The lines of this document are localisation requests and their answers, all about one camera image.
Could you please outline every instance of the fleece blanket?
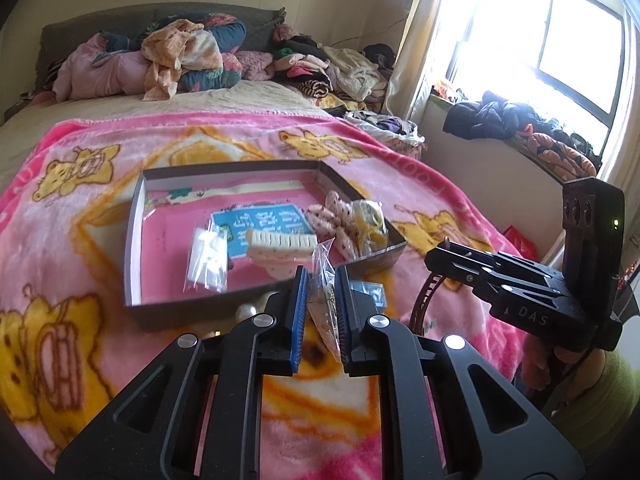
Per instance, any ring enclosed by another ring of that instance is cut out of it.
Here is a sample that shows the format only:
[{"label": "fleece blanket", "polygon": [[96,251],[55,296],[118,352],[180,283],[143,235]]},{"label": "fleece blanket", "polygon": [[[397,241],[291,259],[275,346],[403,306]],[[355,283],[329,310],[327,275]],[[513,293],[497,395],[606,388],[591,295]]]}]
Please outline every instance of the fleece blanket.
[{"label": "fleece blanket", "polygon": [[[446,235],[515,251],[443,176],[340,120],[195,112],[59,123],[0,199],[0,401],[50,468],[188,328],[144,333],[124,308],[126,222],[140,171],[271,158],[324,160],[382,203],[410,246],[368,280],[383,283],[387,313],[404,322],[428,275],[422,257]],[[513,375],[521,334],[491,318],[468,287],[447,280],[428,322],[427,336],[462,334]],[[262,478],[377,479],[380,465],[376,379],[345,376],[308,322],[300,373],[264,381]]]}]

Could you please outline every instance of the window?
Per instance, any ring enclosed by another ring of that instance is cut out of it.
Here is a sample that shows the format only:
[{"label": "window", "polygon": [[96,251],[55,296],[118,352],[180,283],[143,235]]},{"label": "window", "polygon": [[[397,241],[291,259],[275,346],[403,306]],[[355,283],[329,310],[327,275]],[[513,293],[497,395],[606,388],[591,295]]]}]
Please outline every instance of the window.
[{"label": "window", "polygon": [[595,0],[476,0],[447,77],[531,104],[601,155],[622,84],[622,18]]}]

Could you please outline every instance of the triangular cutout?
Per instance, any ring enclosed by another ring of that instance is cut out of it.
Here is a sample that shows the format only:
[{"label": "triangular cutout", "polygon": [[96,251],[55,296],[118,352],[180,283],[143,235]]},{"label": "triangular cutout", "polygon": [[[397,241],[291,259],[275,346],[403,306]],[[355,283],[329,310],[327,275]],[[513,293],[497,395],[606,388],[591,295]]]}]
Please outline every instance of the triangular cutout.
[{"label": "triangular cutout", "polygon": [[122,405],[115,421],[142,433],[151,432],[162,397],[171,379],[171,367],[162,365]]},{"label": "triangular cutout", "polygon": [[468,368],[489,429],[498,434],[524,424],[527,413],[479,365]]}]

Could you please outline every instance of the green sleeve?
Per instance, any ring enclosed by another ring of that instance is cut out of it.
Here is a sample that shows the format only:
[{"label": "green sleeve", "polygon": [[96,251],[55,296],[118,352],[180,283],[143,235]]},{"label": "green sleeve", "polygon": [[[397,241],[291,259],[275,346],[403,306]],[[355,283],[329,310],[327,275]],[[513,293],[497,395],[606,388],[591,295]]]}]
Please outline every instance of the green sleeve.
[{"label": "green sleeve", "polygon": [[640,396],[640,372],[618,352],[608,352],[602,377],[551,422],[591,465],[625,425]]}]

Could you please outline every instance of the window frame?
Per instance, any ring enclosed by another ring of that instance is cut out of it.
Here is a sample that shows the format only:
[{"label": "window frame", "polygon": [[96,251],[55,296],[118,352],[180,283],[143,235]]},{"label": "window frame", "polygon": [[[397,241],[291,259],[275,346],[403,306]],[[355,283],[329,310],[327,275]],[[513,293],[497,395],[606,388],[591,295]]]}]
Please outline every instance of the window frame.
[{"label": "window frame", "polygon": [[[469,17],[468,22],[466,24],[466,28],[465,28],[465,33],[464,33],[463,39],[461,41],[456,41],[456,46],[455,46],[454,51],[453,51],[453,56],[451,57],[451,61],[449,63],[449,66],[447,67],[446,77],[447,77],[448,80],[450,80],[452,82],[454,81],[456,73],[458,71],[458,56],[460,55],[460,50],[462,49],[462,47],[466,43],[469,42],[469,40],[471,38],[471,33],[472,33],[473,27],[474,27],[474,19],[475,19],[475,16],[476,16],[476,12],[478,10],[479,1],[480,0],[476,0],[476,3],[474,5],[474,10],[471,13],[471,16]],[[601,123],[603,123],[607,127],[607,135],[605,136],[604,142],[602,143],[602,148],[601,148],[600,152],[597,154],[598,156],[602,156],[602,154],[604,153],[605,147],[607,145],[607,141],[609,140],[609,136],[611,134],[611,129],[613,127],[613,120],[615,118],[616,111],[618,110],[618,102],[620,100],[620,91],[621,91],[621,88],[622,88],[623,69],[624,69],[624,65],[625,65],[625,56],[626,56],[626,52],[625,52],[625,41],[626,41],[625,23],[624,23],[623,17],[620,14],[618,14],[617,12],[615,12],[612,9],[609,9],[609,7],[607,7],[604,4],[600,3],[598,0],[585,0],[585,1],[589,2],[590,4],[595,5],[599,9],[604,10],[605,12],[610,14],[611,16],[613,16],[613,17],[617,18],[618,20],[620,20],[620,23],[621,23],[620,29],[622,31],[621,32],[621,34],[622,34],[622,42],[621,42],[621,49],[620,49],[620,64],[618,66],[618,79],[616,81],[616,90],[614,92],[613,100],[611,102],[611,110],[609,112],[603,110],[597,104],[595,104],[593,101],[591,101],[589,98],[585,97],[580,92],[574,90],[569,85],[563,83],[562,81],[556,79],[555,77],[549,75],[548,73],[543,72],[542,70],[540,70],[540,64],[542,63],[542,57],[544,55],[545,47],[546,47],[546,39],[548,37],[549,27],[550,27],[550,24],[551,24],[551,12],[552,12],[552,9],[553,9],[554,0],[549,0],[549,8],[548,8],[548,11],[547,11],[547,14],[546,14],[545,32],[544,32],[544,36],[543,36],[543,40],[542,40],[542,46],[540,47],[540,54],[538,56],[538,62],[536,63],[536,65],[534,67],[530,67],[529,65],[526,65],[524,63],[523,63],[523,65],[528,67],[528,68],[530,68],[530,69],[532,69],[533,75],[536,77],[536,79],[542,81],[543,83],[546,83],[547,85],[551,86],[555,90],[557,90],[560,93],[564,94],[566,97],[571,99],[578,106],[580,106],[581,108],[586,110],[588,113],[590,113],[592,116],[594,116],[597,120],[599,120]]]}]

